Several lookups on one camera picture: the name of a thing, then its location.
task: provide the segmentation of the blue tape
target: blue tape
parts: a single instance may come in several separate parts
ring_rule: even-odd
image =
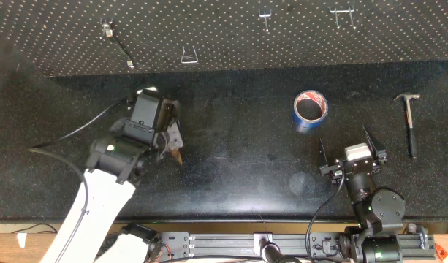
[[[321,117],[316,120],[308,120],[303,117],[303,113],[299,113],[297,110],[297,103],[304,100],[310,99],[316,102],[321,109]],[[326,118],[327,115],[327,101],[323,95],[321,95],[318,91],[304,91],[297,95],[294,100],[294,121],[300,127],[304,129],[310,129],[318,126],[321,122]]]

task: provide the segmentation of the pegboard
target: pegboard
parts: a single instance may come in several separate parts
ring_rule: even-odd
[[[448,60],[448,0],[3,0],[0,35],[47,76]]]

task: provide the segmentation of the black tabletop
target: black tabletop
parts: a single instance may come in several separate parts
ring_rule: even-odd
[[[448,221],[448,62],[357,64],[248,71],[44,78],[30,67],[0,71],[0,221],[62,221],[79,189],[64,164],[29,153],[89,121],[138,85],[182,104],[184,164],[160,161],[118,220],[307,221],[335,191],[317,171],[318,139],[328,156],[366,142],[362,125],[387,147],[377,186],[406,198],[406,220]],[[324,122],[295,131],[301,91],[321,92]],[[419,146],[409,159],[402,92],[411,101]],[[48,150],[84,167],[91,142],[128,112],[118,107]],[[345,189],[319,217],[353,221]]]

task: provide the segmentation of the orange tool tip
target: orange tool tip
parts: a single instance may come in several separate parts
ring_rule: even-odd
[[[442,260],[442,262],[448,263],[448,252],[446,252],[444,248],[438,244],[435,244],[435,250],[436,255],[438,255],[438,258]]]

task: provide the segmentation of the hammer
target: hammer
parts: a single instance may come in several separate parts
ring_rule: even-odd
[[[414,136],[414,125],[412,124],[412,113],[411,113],[411,99],[419,99],[420,94],[412,94],[410,92],[405,92],[399,94],[394,100],[403,97],[406,102],[406,113],[407,113],[407,123],[409,124],[409,150],[412,161],[417,160],[417,143],[415,142]]]

